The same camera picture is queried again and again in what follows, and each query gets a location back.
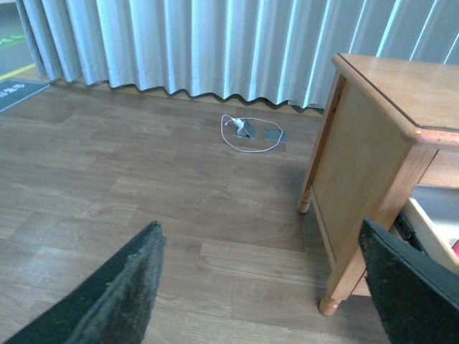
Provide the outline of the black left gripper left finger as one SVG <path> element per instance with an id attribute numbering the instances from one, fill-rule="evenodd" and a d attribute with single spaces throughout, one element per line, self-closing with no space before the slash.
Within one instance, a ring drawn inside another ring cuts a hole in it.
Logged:
<path id="1" fill-rule="evenodd" d="M 153 221 L 8 343 L 141 343 L 155 305 L 166 237 Z"/>

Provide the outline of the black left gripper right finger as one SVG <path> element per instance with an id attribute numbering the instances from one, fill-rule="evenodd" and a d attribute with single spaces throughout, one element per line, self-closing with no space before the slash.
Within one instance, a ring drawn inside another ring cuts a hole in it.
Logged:
<path id="1" fill-rule="evenodd" d="M 458 275 L 369 219 L 359 246 L 366 283 L 391 343 L 458 342 Z"/>

